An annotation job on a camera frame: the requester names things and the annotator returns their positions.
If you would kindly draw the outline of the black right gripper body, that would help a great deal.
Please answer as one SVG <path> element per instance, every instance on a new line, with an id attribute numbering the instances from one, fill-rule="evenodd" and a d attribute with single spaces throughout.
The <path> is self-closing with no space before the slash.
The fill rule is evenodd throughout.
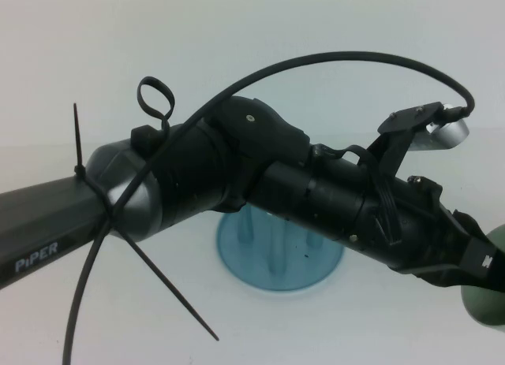
<path id="1" fill-rule="evenodd" d="M 384 181 L 382 203 L 368 174 L 346 178 L 356 194 L 346 224 L 346 246 L 395 271 L 462 269 L 469 234 L 441 202 L 440 185 L 425 177 L 418 182 Z"/>

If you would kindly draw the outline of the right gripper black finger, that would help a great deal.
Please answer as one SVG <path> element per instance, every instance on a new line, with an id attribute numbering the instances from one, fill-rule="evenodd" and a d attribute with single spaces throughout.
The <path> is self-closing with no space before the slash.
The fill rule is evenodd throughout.
<path id="1" fill-rule="evenodd" d="M 499 276 L 484 276 L 478 277 L 460 269 L 449 270 L 419 270 L 419 269 L 395 269 L 398 274 L 413 275 L 440 288 L 451 286 L 474 286 L 494 292 L 504 292 L 504 277 Z"/>
<path id="2" fill-rule="evenodd" d="M 472 281 L 504 281 L 504 224 L 484 234 L 470 215 L 455 211 L 454 218 L 469 234 L 462 269 Z"/>

